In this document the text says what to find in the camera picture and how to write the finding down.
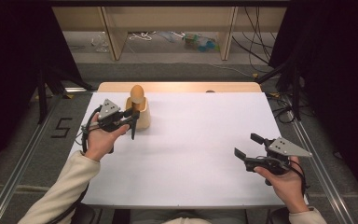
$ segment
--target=floor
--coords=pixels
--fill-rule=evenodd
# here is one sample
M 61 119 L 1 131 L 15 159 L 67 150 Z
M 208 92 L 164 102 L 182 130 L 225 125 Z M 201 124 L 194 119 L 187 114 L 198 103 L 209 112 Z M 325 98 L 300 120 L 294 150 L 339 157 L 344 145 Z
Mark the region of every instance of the floor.
M 214 33 L 200 33 L 200 35 L 215 38 Z M 135 35 L 129 34 L 127 44 L 123 50 L 123 53 L 119 61 L 113 61 L 110 52 L 107 52 L 107 48 L 103 47 L 103 33 L 88 33 L 88 32 L 64 32 L 64 36 L 67 40 L 76 63 L 100 63 L 100 64 L 124 64 L 124 63 L 141 63 L 141 64 L 170 64 L 170 63 L 184 63 L 184 64 L 207 64 L 212 69 L 216 70 L 229 70 L 230 72 L 238 73 L 249 78 L 254 76 L 262 76 L 264 72 L 271 68 L 266 67 L 263 60 L 268 60 L 268 54 L 265 52 L 271 51 L 273 47 L 276 34 L 262 33 L 262 40 L 266 48 L 261 48 L 260 45 L 252 44 L 246 37 L 252 39 L 253 33 L 235 33 L 235 39 L 247 49 L 250 49 L 256 56 L 251 56 L 236 42 L 232 42 L 230 48 L 230 54 L 227 61 L 220 59 L 220 53 L 216 49 L 208 49 L 205 52 L 201 52 L 197 49 L 190 48 L 186 45 L 184 40 L 178 35 L 173 33 L 153 33 L 149 32 L 141 39 L 134 37 Z M 260 43 L 259 38 L 255 38 L 255 42 Z M 251 65 L 250 70 L 242 71 L 237 69 L 235 65 L 248 64 Z M 274 77 L 266 84 L 262 85 L 262 89 L 265 92 L 273 92 L 273 83 L 277 78 Z M 80 91 L 78 88 L 73 88 L 71 83 L 66 83 L 68 91 Z M 271 109 L 279 108 L 278 102 L 271 102 Z M 32 104 L 31 110 L 37 111 L 37 104 Z M 311 161 L 305 161 L 305 166 L 309 168 L 306 170 L 309 174 L 309 180 L 315 183 L 312 189 L 309 190 L 310 202 L 312 205 L 318 207 L 321 210 L 328 223 L 358 223 L 358 184 L 354 177 L 351 175 L 348 167 L 343 161 L 336 158 L 333 155 L 334 146 L 329 142 L 328 137 L 325 135 L 321 124 L 317 118 L 311 115 L 312 111 L 304 110 L 303 119 L 301 122 L 293 122 L 291 124 L 283 124 L 277 121 L 277 124 L 282 133 L 287 133 L 289 139 L 292 138 L 295 143 L 308 148 L 309 150 L 315 150 L 315 159 Z M 36 127 L 32 123 L 24 123 L 21 125 L 19 132 L 32 135 L 31 131 Z M 15 142 L 19 147 L 26 147 L 27 141 Z M 5 162 L 13 163 L 14 161 L 5 160 Z M 3 176 L 3 179 L 9 179 L 9 176 Z M 29 186 L 26 183 L 21 183 L 22 186 Z M 13 196 L 14 202 L 22 202 L 21 200 L 21 188 L 18 189 L 20 193 Z M 43 192 L 46 188 L 35 188 L 34 191 Z M 29 206 L 28 201 L 24 201 L 23 206 Z M 15 210 L 7 211 L 6 216 L 14 217 L 16 219 L 18 215 L 15 214 Z M 262 223 L 260 220 L 264 220 L 264 210 L 251 210 L 254 212 L 248 212 L 250 223 Z M 110 223 L 111 216 L 114 212 L 104 209 L 102 212 L 99 223 Z

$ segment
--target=gray carpet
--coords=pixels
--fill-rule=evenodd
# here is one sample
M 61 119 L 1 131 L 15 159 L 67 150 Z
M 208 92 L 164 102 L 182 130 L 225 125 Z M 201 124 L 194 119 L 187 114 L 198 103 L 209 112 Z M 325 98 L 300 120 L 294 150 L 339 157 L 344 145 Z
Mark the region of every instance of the gray carpet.
M 218 68 L 209 64 L 85 64 L 78 65 L 84 81 L 98 87 L 105 81 L 252 81 L 251 75 L 255 72 L 250 65 L 230 64 L 224 65 L 238 71 Z M 260 70 L 269 70 L 266 66 L 257 66 Z M 263 83 L 265 92 L 275 91 L 274 84 L 277 78 Z M 76 87 L 73 83 L 64 81 L 66 87 Z M 84 117 L 84 112 L 90 101 L 90 93 L 76 93 L 71 99 L 59 99 L 56 108 L 47 124 L 36 152 L 34 153 L 20 185 L 10 201 L 1 223 L 16 223 L 29 206 L 42 197 L 45 190 L 56 180 L 69 150 L 76 138 L 76 132 Z M 270 100 L 271 109 L 282 107 L 276 100 Z M 354 223 L 358 223 L 358 184 L 346 164 L 333 156 L 335 150 L 323 126 L 318 119 L 312 116 L 308 107 L 301 109 L 302 124 L 307 130 L 312 143 L 323 159 L 329 174 L 332 176 L 345 203 L 350 208 Z M 18 131 L 13 134 L 10 145 L 0 155 L 0 188 L 6 183 L 11 171 L 16 165 L 21 153 L 26 148 L 38 120 L 38 102 L 33 99 L 29 109 L 24 114 Z M 65 130 L 57 130 L 61 121 L 62 126 L 68 127 L 69 131 L 65 137 L 54 136 L 65 135 Z M 282 136 L 299 144 L 298 137 L 294 131 L 293 124 L 284 124 L 277 120 Z M 316 206 L 327 223 L 338 223 L 337 217 L 324 194 L 316 174 L 313 172 L 310 162 L 302 161 L 303 168 L 311 187 L 308 190 L 310 204 Z M 265 223 L 267 210 L 250 209 L 248 216 L 250 223 Z M 112 210 L 103 210 L 100 223 L 110 223 L 113 215 Z

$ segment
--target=person's left hand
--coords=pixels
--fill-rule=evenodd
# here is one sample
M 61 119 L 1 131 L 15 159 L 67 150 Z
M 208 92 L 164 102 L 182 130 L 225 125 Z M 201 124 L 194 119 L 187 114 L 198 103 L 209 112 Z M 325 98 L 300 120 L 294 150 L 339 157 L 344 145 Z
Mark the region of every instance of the person's left hand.
M 92 122 L 98 121 L 99 114 L 96 113 L 91 120 Z M 101 158 L 112 150 L 112 147 L 116 140 L 126 133 L 130 128 L 130 125 L 125 124 L 118 128 L 117 130 L 109 133 L 102 129 L 95 129 L 90 127 L 90 129 L 95 129 L 89 132 L 88 145 L 89 148 L 85 153 L 85 157 L 88 157 L 94 161 L 100 161 Z

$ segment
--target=person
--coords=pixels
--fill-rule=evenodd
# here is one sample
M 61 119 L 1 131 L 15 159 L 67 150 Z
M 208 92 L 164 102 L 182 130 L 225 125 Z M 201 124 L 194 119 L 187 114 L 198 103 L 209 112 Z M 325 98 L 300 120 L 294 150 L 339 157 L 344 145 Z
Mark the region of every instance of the person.
M 91 122 L 97 121 L 96 114 Z M 77 151 L 73 153 L 62 171 L 56 183 L 36 203 L 34 203 L 25 216 L 19 221 L 20 224 L 27 223 L 49 223 L 61 215 L 79 198 L 87 188 L 91 179 L 100 171 L 100 160 L 108 154 L 117 139 L 130 128 L 128 124 L 121 126 L 114 132 L 108 133 L 102 129 L 89 132 L 88 150 L 86 153 Z M 298 162 L 297 157 L 291 160 Z M 299 171 L 297 164 L 293 167 Z M 292 224 L 324 224 L 324 218 L 316 208 L 307 207 L 301 192 L 300 177 L 290 171 L 284 175 L 273 175 L 267 169 L 255 167 L 255 171 L 264 176 L 275 190 L 277 196 L 285 203 L 290 214 L 289 220 Z M 165 224 L 214 224 L 214 223 L 244 223 L 243 210 L 182 210 L 180 212 L 171 210 L 159 214 L 153 210 L 132 210 L 131 224 L 137 223 L 165 223 Z M 60 223 L 71 223 L 72 215 L 64 217 Z

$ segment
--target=sleeve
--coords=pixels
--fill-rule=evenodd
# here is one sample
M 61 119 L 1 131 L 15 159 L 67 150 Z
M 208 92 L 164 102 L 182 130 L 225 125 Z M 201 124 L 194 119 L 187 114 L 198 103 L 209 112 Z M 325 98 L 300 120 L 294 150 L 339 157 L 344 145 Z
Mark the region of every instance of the sleeve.
M 309 212 L 289 214 L 289 221 L 292 224 L 326 224 L 321 213 L 314 207 Z
M 80 151 L 75 152 L 63 166 L 57 182 L 31 206 L 19 223 L 47 223 L 59 216 L 79 198 L 100 169 L 99 162 L 84 157 Z M 70 222 L 71 216 L 68 217 L 63 223 Z

